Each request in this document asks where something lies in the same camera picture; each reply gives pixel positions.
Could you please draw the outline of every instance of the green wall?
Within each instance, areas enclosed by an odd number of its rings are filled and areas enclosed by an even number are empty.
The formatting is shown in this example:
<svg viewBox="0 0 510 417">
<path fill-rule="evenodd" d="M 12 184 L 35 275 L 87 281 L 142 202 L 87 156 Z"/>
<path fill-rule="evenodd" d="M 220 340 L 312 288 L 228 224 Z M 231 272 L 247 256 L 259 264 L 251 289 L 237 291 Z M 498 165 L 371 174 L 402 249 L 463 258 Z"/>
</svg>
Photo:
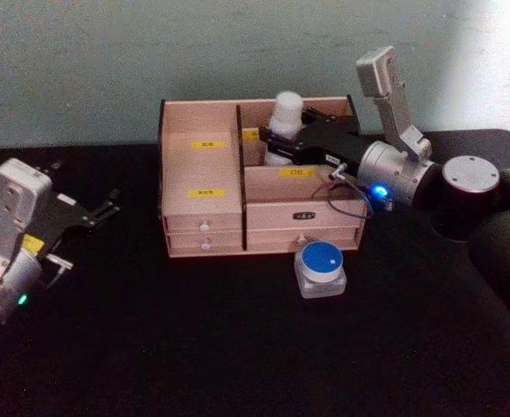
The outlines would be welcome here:
<svg viewBox="0 0 510 417">
<path fill-rule="evenodd" d="M 393 44 L 422 129 L 510 129 L 510 0 L 0 2 L 0 147 L 156 140 L 161 98 L 351 93 Z"/>
</svg>

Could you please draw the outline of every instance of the black tabletop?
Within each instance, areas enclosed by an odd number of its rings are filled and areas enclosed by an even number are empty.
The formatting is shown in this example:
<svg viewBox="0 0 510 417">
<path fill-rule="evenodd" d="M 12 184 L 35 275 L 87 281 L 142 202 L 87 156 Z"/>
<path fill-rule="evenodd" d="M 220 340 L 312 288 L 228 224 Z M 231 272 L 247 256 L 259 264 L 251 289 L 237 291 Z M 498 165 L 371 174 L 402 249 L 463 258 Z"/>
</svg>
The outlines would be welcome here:
<svg viewBox="0 0 510 417">
<path fill-rule="evenodd" d="M 436 132 L 439 162 L 510 168 L 510 133 Z M 0 415 L 510 415 L 510 312 L 426 214 L 368 222 L 344 295 L 304 300 L 292 255 L 170 261 L 156 145 L 1 149 L 122 212 L 0 332 Z"/>
</svg>

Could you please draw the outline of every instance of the wooden drawer organizer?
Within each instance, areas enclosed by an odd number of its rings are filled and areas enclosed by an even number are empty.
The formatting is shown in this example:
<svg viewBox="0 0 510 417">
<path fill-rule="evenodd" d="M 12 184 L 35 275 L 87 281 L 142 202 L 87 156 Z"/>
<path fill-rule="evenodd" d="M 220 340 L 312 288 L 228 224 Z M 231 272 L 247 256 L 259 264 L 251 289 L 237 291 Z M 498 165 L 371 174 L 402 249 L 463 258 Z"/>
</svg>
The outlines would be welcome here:
<svg viewBox="0 0 510 417">
<path fill-rule="evenodd" d="M 275 100 L 162 102 L 160 214 L 170 257 L 295 252 L 300 236 L 359 247 L 364 220 L 331 209 L 324 191 L 328 166 L 262 166 Z M 352 115 L 348 97 L 310 98 L 305 106 Z M 365 202 L 348 190 L 338 208 L 364 215 Z M 300 213 L 314 218 L 296 220 Z"/>
</svg>

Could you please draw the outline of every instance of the yellow label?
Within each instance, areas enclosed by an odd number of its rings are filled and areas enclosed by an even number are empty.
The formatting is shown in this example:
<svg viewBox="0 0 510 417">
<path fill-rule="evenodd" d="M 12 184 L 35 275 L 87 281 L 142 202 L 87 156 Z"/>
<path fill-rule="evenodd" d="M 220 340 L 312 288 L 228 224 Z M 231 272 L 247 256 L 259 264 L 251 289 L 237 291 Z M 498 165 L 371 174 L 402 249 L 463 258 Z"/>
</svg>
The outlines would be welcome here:
<svg viewBox="0 0 510 417">
<path fill-rule="evenodd" d="M 225 148 L 227 145 L 226 141 L 203 141 L 203 142 L 193 142 L 191 146 L 194 150 L 199 149 L 219 149 Z"/>
<path fill-rule="evenodd" d="M 23 236 L 23 249 L 32 255 L 38 255 L 40 249 L 44 246 L 44 242 L 37 239 L 35 236 L 25 235 Z"/>
<path fill-rule="evenodd" d="M 260 139 L 258 128 L 243 129 L 242 137 L 243 141 L 258 141 Z"/>
<path fill-rule="evenodd" d="M 288 176 L 292 178 L 309 178 L 316 175 L 315 168 L 282 168 L 280 176 Z"/>
<path fill-rule="evenodd" d="M 189 198 L 218 198 L 225 197 L 225 189 L 190 189 L 187 192 Z"/>
</svg>

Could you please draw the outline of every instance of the white bottle cap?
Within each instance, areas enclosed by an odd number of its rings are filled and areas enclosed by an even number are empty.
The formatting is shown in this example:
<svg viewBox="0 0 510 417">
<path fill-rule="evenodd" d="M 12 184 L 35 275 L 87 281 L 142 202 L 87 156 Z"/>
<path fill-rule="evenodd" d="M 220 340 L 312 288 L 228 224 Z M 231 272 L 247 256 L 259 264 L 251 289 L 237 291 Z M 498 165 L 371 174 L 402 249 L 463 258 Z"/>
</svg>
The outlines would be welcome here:
<svg viewBox="0 0 510 417">
<path fill-rule="evenodd" d="M 210 239 L 208 237 L 206 239 L 204 239 L 204 242 L 201 244 L 201 249 L 202 250 L 211 250 L 212 249 L 212 242 L 210 241 Z"/>
<path fill-rule="evenodd" d="M 275 98 L 274 114 L 268 128 L 279 136 L 291 139 L 302 127 L 303 99 L 293 91 L 282 91 Z"/>
</svg>

